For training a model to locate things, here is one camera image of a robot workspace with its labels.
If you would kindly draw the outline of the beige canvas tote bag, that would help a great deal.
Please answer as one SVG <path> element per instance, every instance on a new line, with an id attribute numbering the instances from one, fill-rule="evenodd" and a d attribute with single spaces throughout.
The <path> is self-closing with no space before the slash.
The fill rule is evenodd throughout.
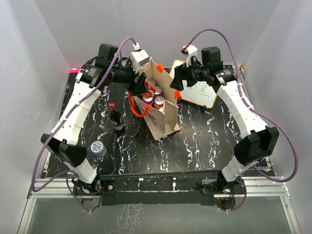
<path id="1" fill-rule="evenodd" d="M 180 130 L 180 126 L 177 123 L 177 98 L 180 96 L 180 93 L 170 87 L 170 84 L 173 81 L 171 76 L 165 70 L 158 69 L 158 67 L 159 65 L 150 59 L 139 72 L 144 72 L 147 75 L 147 78 L 155 79 L 162 89 L 165 99 L 163 111 L 144 103 L 137 96 L 131 94 L 128 95 L 133 114 L 145 119 L 155 140 L 160 140 L 161 138 Z"/>

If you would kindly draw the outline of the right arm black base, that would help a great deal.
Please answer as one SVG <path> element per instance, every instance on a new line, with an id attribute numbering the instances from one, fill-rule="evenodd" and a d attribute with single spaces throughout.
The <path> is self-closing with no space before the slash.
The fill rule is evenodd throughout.
<path id="1" fill-rule="evenodd" d="M 226 182 L 224 179 L 203 179 L 196 183 L 195 188 L 204 195 L 225 195 L 225 199 L 234 198 L 237 192 L 245 189 L 244 180 L 241 178 L 232 182 Z"/>

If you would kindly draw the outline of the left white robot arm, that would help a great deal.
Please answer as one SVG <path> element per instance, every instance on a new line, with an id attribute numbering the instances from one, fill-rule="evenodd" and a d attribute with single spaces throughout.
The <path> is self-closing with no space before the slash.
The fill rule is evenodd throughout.
<path id="1" fill-rule="evenodd" d="M 51 133 L 41 137 L 49 152 L 78 176 L 91 195 L 100 191 L 101 183 L 95 179 L 97 173 L 86 158 L 86 148 L 77 145 L 78 137 L 94 102 L 111 82 L 124 84 L 132 96 L 147 92 L 146 76 L 139 73 L 139 69 L 149 62 L 150 57 L 137 42 L 133 47 L 134 51 L 122 66 L 121 50 L 117 46 L 101 44 L 98 55 L 80 68 L 72 96 L 58 124 Z"/>

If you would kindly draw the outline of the cola glass bottle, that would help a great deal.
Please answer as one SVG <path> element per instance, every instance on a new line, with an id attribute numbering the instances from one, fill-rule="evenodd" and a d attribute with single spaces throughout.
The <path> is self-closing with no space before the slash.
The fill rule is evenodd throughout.
<path id="1" fill-rule="evenodd" d="M 124 133 L 125 126 L 122 114 L 117 110 L 115 104 L 112 102 L 109 103 L 109 108 L 110 108 L 109 119 L 114 130 L 119 134 Z"/>

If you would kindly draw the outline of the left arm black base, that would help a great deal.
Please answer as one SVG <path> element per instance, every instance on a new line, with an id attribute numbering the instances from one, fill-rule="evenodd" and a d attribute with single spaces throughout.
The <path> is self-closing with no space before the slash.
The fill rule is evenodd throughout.
<path id="1" fill-rule="evenodd" d="M 71 182 L 74 185 L 75 195 L 104 196 L 115 195 L 116 193 L 116 182 L 114 180 L 100 180 L 96 177 L 91 184 L 82 182 L 79 179 L 71 179 Z"/>

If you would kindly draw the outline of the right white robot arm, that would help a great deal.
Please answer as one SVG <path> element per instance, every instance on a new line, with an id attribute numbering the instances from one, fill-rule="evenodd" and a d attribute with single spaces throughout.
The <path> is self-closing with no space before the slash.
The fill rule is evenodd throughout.
<path id="1" fill-rule="evenodd" d="M 223 64 L 218 47 L 202 49 L 202 61 L 197 60 L 197 48 L 193 45 L 184 46 L 182 53 L 186 61 L 174 68 L 170 87 L 183 91 L 186 86 L 207 83 L 227 105 L 241 133 L 242 140 L 235 145 L 233 158 L 217 178 L 218 189 L 227 194 L 234 189 L 238 177 L 273 153 L 279 131 L 251 111 L 246 95 L 238 90 L 238 76 L 232 66 Z"/>

